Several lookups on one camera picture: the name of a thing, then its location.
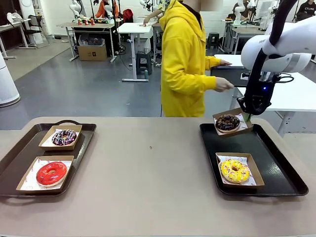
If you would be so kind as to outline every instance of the red donut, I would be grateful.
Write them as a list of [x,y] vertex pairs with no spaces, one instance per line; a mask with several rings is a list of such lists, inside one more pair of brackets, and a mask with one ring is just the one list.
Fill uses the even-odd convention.
[[45,187],[62,182],[66,176],[67,167],[62,162],[52,162],[44,165],[36,174],[37,182]]

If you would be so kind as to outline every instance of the tray handle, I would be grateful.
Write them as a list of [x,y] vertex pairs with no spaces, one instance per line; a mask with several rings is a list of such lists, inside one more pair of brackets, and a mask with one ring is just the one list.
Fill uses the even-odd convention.
[[59,122],[57,122],[57,123],[54,123],[53,125],[61,125],[62,123],[66,123],[66,122],[70,122],[70,123],[73,123],[73,124],[75,124],[75,125],[81,125],[81,123],[76,122],[76,121],[74,121],[74,120],[69,120],[69,119],[61,120],[61,121],[59,121]]

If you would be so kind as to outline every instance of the person in yellow hoodie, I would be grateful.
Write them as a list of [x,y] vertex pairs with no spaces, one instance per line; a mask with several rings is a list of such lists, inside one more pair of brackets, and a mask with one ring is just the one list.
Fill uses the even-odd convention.
[[214,1],[172,0],[159,21],[163,30],[161,103],[166,117],[202,117],[205,91],[234,87],[224,78],[205,75],[211,67],[230,65],[205,55],[206,36],[199,12]]

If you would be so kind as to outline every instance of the yellow hoodie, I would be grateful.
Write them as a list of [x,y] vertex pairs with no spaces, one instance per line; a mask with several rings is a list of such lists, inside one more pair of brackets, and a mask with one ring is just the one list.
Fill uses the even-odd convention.
[[167,117],[201,117],[204,93],[215,89],[215,77],[205,70],[220,59],[205,56],[205,30],[178,0],[172,0],[160,19],[162,36],[161,102]]

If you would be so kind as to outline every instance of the red backpack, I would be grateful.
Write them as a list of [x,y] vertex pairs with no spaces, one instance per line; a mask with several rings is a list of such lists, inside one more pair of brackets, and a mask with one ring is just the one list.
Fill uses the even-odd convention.
[[123,11],[123,23],[126,23],[126,22],[134,22],[133,12],[131,9],[126,9]]

